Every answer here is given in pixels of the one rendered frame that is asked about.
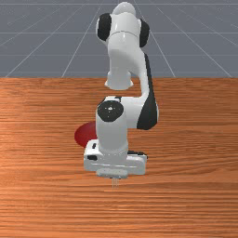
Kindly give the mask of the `red plate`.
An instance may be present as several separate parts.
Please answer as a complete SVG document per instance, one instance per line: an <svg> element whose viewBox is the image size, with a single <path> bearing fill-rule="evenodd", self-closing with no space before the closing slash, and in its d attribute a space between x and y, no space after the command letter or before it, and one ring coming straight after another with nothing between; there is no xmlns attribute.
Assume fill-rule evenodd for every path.
<svg viewBox="0 0 238 238"><path fill-rule="evenodd" d="M87 143L92 139L97 139L95 121L81 125L76 129L74 133L74 140L77 144L84 148L86 147Z"/></svg>

